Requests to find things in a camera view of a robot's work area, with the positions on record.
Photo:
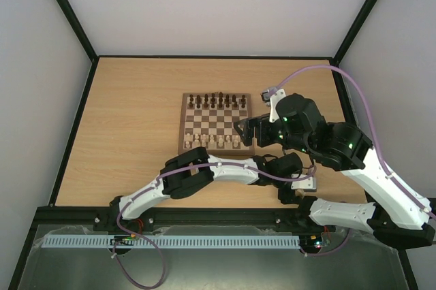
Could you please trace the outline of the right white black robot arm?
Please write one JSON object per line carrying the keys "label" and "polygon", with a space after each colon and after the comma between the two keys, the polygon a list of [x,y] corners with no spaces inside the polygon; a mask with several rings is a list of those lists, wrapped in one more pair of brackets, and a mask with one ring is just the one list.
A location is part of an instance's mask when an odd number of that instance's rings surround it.
{"label": "right white black robot arm", "polygon": [[375,145],[357,126],[326,122],[312,99],[274,95],[270,113],[236,120],[233,125],[244,145],[279,144],[283,150],[306,153],[312,163],[341,172],[373,198],[366,204],[347,204],[314,196],[296,199],[292,191],[280,190],[283,203],[298,204],[297,221],[303,229],[316,225],[356,229],[401,250],[432,244],[435,229],[429,219],[434,203],[379,160]]}

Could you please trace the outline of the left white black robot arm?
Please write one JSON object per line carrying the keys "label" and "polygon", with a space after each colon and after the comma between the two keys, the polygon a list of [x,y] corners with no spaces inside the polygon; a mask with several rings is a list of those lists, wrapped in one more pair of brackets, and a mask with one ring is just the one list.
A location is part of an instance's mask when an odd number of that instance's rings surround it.
{"label": "left white black robot arm", "polygon": [[113,221],[137,219],[167,199],[185,199],[212,182],[266,186],[308,179],[310,176],[302,170],[302,161],[295,153],[224,159],[198,147],[167,161],[155,179],[140,190],[115,197],[110,202],[109,217]]}

